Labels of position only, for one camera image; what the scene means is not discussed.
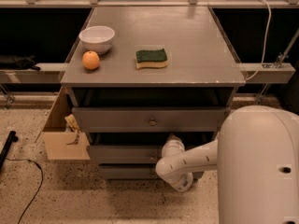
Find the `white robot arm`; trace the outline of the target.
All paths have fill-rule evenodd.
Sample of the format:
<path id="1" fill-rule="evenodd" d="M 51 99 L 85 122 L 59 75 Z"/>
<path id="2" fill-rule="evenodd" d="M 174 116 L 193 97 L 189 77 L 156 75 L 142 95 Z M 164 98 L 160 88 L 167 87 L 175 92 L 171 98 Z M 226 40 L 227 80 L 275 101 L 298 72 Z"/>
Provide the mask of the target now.
<path id="1" fill-rule="evenodd" d="M 157 175 L 175 190 L 216 170 L 219 224 L 299 224 L 299 116 L 265 105 L 234 111 L 216 140 L 185 150 L 169 136 Z"/>

